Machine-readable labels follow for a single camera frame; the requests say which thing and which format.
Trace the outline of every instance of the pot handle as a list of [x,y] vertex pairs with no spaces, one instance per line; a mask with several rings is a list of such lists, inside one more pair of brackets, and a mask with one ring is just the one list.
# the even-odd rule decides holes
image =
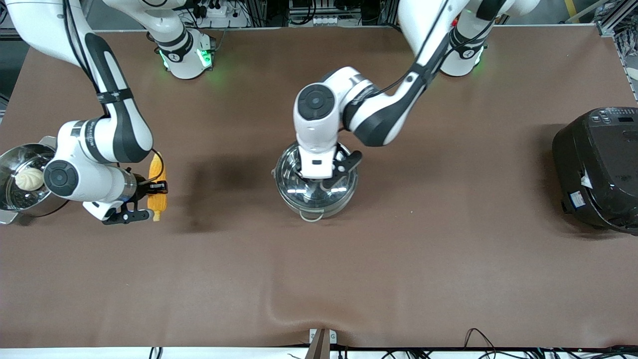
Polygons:
[[42,139],[38,143],[39,144],[44,144],[46,146],[49,146],[49,147],[55,149],[56,146],[57,146],[57,139],[55,137],[53,137],[53,136],[44,136],[44,137],[42,137]]
[[308,218],[304,217],[304,212],[300,210],[299,211],[299,216],[301,217],[301,219],[305,220],[306,222],[313,223],[313,222],[318,222],[321,218],[323,218],[324,213],[325,212],[323,210],[321,210],[321,215],[319,216],[319,218],[308,219]]
[[0,210],[0,225],[11,224],[15,221],[20,213]]

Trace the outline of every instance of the metal bracket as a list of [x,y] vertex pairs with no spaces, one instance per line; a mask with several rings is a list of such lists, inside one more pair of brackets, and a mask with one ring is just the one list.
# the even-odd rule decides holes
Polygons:
[[310,348],[306,359],[329,359],[330,344],[337,344],[337,333],[330,329],[310,329]]
[[638,6],[638,0],[620,1],[609,15],[597,24],[600,35],[603,37],[614,36],[614,27],[627,17],[636,6]]
[[337,152],[338,151],[342,151],[345,158],[341,161],[333,161],[334,171],[332,172],[332,178],[324,179],[321,182],[321,188],[323,190],[330,190],[341,181],[341,178],[347,176],[361,163],[363,155],[360,151],[353,151],[349,155],[346,155],[346,152],[343,151],[340,144],[338,144]]

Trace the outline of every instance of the label sticker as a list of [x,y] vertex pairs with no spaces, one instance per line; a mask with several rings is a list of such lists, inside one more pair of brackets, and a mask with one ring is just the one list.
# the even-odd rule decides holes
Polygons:
[[583,207],[586,204],[585,200],[582,198],[581,191],[574,192],[570,194],[569,197],[572,199],[574,208]]

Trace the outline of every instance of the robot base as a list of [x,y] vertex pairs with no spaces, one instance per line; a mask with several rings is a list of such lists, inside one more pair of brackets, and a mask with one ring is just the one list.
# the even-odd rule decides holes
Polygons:
[[194,79],[204,71],[212,71],[212,64],[215,57],[216,39],[201,33],[196,29],[188,29],[193,36],[194,46],[184,55],[181,61],[173,62],[172,54],[164,55],[162,50],[158,50],[164,60],[164,67],[182,80]]

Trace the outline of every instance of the green indicator light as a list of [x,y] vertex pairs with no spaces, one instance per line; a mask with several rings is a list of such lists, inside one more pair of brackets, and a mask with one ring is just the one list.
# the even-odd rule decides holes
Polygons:
[[202,65],[204,67],[209,67],[212,64],[210,52],[197,50],[197,55],[200,57],[200,60],[202,61]]
[[476,59],[476,61],[474,61],[474,66],[478,65],[478,63],[480,62],[480,55],[483,53],[483,49],[484,49],[484,47],[481,46],[481,48],[480,48],[480,50],[479,50],[479,52],[477,54],[477,59]]
[[168,63],[166,62],[166,57],[164,57],[164,53],[162,53],[162,51],[160,50],[159,54],[161,56],[161,59],[164,61],[164,67],[169,69]]

